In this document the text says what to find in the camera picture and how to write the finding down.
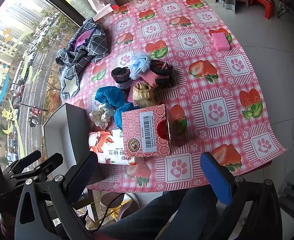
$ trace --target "red flower decoration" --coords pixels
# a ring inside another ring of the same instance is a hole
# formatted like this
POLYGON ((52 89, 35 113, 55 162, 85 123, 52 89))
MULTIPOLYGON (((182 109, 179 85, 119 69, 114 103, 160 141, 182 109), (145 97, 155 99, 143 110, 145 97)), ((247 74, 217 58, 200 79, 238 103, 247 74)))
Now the red flower decoration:
POLYGON ((162 120, 157 126, 157 134, 160 138, 168 140, 167 120, 162 120))

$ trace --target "plaid shirt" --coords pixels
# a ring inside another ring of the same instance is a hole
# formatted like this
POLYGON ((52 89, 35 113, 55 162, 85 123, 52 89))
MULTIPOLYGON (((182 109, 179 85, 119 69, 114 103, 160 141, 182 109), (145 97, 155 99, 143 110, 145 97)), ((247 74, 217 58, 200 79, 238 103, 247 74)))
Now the plaid shirt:
POLYGON ((61 87, 60 97, 62 101, 66 101, 78 93, 78 74, 86 64, 89 61, 96 63, 107 55, 109 55, 109 52, 107 49, 105 32, 92 18, 87 19, 82 27, 80 27, 73 35, 67 49, 61 49, 56 56, 56 62, 63 66, 59 69, 61 87), (75 76, 78 89, 70 95, 69 93, 64 92, 66 86, 65 79, 72 80, 75 76))

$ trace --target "gray box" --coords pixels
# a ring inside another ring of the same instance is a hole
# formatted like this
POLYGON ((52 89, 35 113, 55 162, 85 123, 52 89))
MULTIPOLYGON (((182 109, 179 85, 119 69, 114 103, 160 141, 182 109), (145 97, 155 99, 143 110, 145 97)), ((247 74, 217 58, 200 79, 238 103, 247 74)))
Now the gray box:
MULTIPOLYGON (((59 174, 65 175, 88 153, 89 130, 85 109, 65 103, 53 112, 43 129, 48 157, 56 152, 63 156, 63 163, 51 173, 53 178, 59 174)), ((88 185, 103 179, 105 176, 98 164, 88 185)))

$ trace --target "black cable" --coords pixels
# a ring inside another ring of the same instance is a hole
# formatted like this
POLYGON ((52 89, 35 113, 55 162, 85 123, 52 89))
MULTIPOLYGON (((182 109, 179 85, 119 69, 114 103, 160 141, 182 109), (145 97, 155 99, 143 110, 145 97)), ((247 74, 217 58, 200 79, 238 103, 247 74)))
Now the black cable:
POLYGON ((96 231, 98 231, 98 230, 100 229, 100 227, 102 226, 102 224, 103 224, 103 222, 104 222, 104 220, 105 220, 105 218, 106 218, 106 216, 107 216, 108 209, 109 209, 110 205, 113 204, 114 201, 115 201, 117 198, 119 198, 120 196, 123 196, 124 194, 125 194, 125 193, 121 193, 121 194, 119 194, 117 197, 115 197, 115 198, 114 198, 114 199, 108 204, 107 209, 106 209, 106 212, 105 212, 104 217, 103 217, 103 220, 100 222, 98 228, 96 228, 96 229, 94 229, 94 230, 92 230, 92 231, 90 231, 90 232, 96 232, 96 231))

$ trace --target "blue scrunchie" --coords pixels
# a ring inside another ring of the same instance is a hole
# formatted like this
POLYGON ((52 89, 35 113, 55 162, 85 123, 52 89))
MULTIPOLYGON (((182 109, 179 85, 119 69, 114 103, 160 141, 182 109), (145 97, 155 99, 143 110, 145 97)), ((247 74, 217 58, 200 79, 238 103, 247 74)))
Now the blue scrunchie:
POLYGON ((95 100, 106 103, 110 107, 121 107, 126 102, 125 94, 117 87, 103 87, 96 92, 95 100))
POLYGON ((127 112, 135 109, 139 109, 139 106, 134 106, 133 103, 124 104, 122 107, 117 108, 116 113, 114 115, 114 121, 120 130, 123 130, 123 124, 121 121, 121 113, 127 112))

